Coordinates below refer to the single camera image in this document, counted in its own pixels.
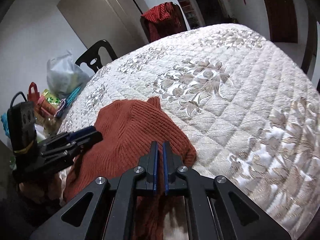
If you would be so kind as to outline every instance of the quilted stitching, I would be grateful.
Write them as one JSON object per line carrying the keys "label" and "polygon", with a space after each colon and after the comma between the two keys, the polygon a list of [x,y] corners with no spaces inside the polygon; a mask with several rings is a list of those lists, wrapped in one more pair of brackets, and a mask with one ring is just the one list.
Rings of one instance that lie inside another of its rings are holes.
{"label": "quilted stitching", "polygon": [[114,100],[155,95],[196,148],[199,173],[227,176],[301,235],[320,205],[319,94],[287,55],[234,24],[163,38],[99,70],[60,131],[93,125]]}

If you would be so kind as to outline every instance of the mattress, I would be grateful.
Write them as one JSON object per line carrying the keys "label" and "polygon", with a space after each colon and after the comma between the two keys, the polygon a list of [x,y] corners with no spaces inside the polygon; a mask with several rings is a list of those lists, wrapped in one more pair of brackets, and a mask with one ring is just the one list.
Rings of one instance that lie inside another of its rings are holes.
{"label": "mattress", "polygon": [[[100,69],[60,132],[93,125],[115,100],[153,96],[195,147],[195,170],[226,176],[293,240],[302,234],[320,205],[320,97],[283,51],[236,24],[163,38]],[[180,208],[165,239],[187,239]]]}

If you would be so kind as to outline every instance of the white plastic bag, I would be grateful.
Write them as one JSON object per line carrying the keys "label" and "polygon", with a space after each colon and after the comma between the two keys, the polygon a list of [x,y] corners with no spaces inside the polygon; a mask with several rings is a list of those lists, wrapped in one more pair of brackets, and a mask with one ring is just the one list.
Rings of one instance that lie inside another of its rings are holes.
{"label": "white plastic bag", "polygon": [[89,76],[72,61],[68,53],[47,62],[47,84],[59,99],[67,98],[73,90],[89,80]]}

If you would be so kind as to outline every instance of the metal bolt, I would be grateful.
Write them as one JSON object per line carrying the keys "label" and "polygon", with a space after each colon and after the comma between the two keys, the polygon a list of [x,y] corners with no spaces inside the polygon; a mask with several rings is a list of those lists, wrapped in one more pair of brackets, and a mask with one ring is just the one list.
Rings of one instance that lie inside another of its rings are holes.
{"label": "metal bolt", "polygon": [[96,178],[96,183],[97,184],[103,184],[106,182],[106,179],[104,177],[97,177]]}
{"label": "metal bolt", "polygon": [[187,166],[180,166],[180,167],[178,168],[178,171],[180,171],[180,172],[186,172],[186,171],[188,171],[188,167],[187,167]]}
{"label": "metal bolt", "polygon": [[141,172],[144,171],[144,168],[141,167],[141,166],[137,166],[137,167],[134,167],[134,168],[133,168],[133,171],[134,171],[135,173],[141,173]]}
{"label": "metal bolt", "polygon": [[227,179],[224,176],[218,176],[217,177],[217,182],[219,182],[219,183],[225,183],[226,181],[227,181]]}

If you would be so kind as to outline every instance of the chair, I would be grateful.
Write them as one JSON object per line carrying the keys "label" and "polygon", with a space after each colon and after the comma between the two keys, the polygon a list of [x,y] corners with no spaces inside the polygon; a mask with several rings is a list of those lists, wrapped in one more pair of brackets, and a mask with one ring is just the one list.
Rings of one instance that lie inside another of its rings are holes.
{"label": "chair", "polygon": [[107,50],[112,61],[118,58],[113,48],[111,47],[110,43],[107,42],[106,40],[101,40],[101,41],[97,41],[89,49],[87,49],[86,52],[84,52],[84,54],[82,54],[76,60],[76,65],[80,66],[81,63],[86,63],[89,68],[91,68],[95,73],[97,73],[97,71],[103,67],[101,63],[101,58],[99,55],[99,49],[102,47],[104,47]]}
{"label": "chair", "polygon": [[[184,21],[183,14],[182,14],[182,11],[180,9],[180,6],[175,4],[175,3],[173,3],[172,5],[173,5],[173,9],[174,9],[175,13],[178,15],[179,22],[181,24],[183,32],[186,32],[188,29],[187,29],[187,26],[186,26],[186,22]],[[142,26],[142,29],[143,29],[145,35],[147,36],[148,41],[151,42],[148,20],[141,16],[140,17],[140,23],[141,23],[141,26]]]}

